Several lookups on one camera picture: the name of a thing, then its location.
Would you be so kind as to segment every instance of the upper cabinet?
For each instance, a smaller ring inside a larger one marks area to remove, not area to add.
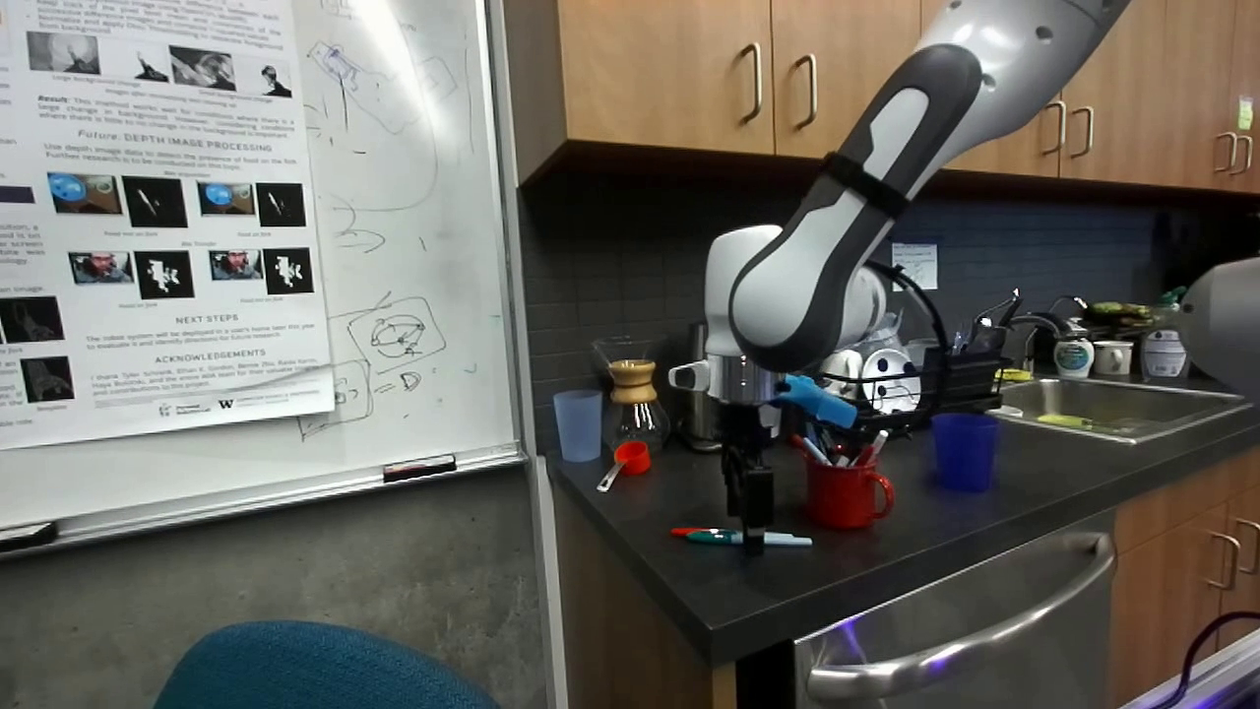
[[[1212,108],[1212,177],[1228,194],[1260,194],[1254,168],[1254,118],[1252,102],[1260,98],[1260,0],[1237,0],[1232,22],[1232,84],[1228,94]]]
[[[556,0],[572,140],[773,148],[766,0]]]
[[[838,148],[917,35],[917,0],[773,0],[775,155]]]
[[[512,0],[519,172],[567,140],[821,157],[946,0]],[[953,172],[1260,194],[1260,0],[1131,0],[1056,102]]]
[[[563,140],[821,157],[917,26],[917,0],[512,0],[519,168]]]
[[[1237,4],[1131,0],[1118,26],[1034,122],[947,168],[1222,190]]]

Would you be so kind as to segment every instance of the whiteboard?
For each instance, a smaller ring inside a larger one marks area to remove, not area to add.
[[[0,453],[0,549],[523,462],[488,9],[296,0],[340,408]]]

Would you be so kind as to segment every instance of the backsplash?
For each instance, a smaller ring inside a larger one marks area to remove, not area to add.
[[[523,293],[540,448],[556,448],[552,395],[594,385],[609,353],[687,360],[707,240],[735,226],[782,226],[798,186],[698,172],[552,172],[523,194]],[[887,248],[937,243],[946,328],[997,314],[1010,289],[1026,308],[1069,311],[1068,297],[1156,299],[1206,265],[1254,251],[1237,202],[1194,196],[991,196],[930,194]]]

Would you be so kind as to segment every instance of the dishwasher handle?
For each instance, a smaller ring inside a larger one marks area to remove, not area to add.
[[[1005,622],[991,622],[983,631],[971,631],[963,638],[887,656],[887,663],[862,663],[862,666],[812,666],[812,693],[821,701],[842,701],[842,698],[883,698],[883,693],[912,693],[922,684],[934,684],[947,677],[947,670],[970,666],[1025,634],[1030,634],[1046,614],[1077,597],[1088,587],[1096,587],[1110,567],[1114,567],[1114,549],[1105,530],[1073,530],[1069,553],[1096,555],[1096,562],[1073,575],[1068,587],[1046,593],[1025,614],[1010,614]]]

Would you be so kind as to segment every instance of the wall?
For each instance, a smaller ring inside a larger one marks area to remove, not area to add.
[[[0,709],[155,705],[181,650],[244,618],[319,618],[547,705],[523,469],[476,471],[0,562]]]
[[[660,362],[694,360],[707,240],[733,226],[782,226],[808,177],[775,161],[594,155],[526,186],[523,268],[544,448],[556,448],[547,395],[598,383],[594,340]],[[1240,202],[946,177],[891,240],[942,248],[934,303],[958,331],[997,314],[1010,289],[1046,311],[1069,311],[1068,297],[1152,299],[1222,257],[1254,251],[1254,234]]]

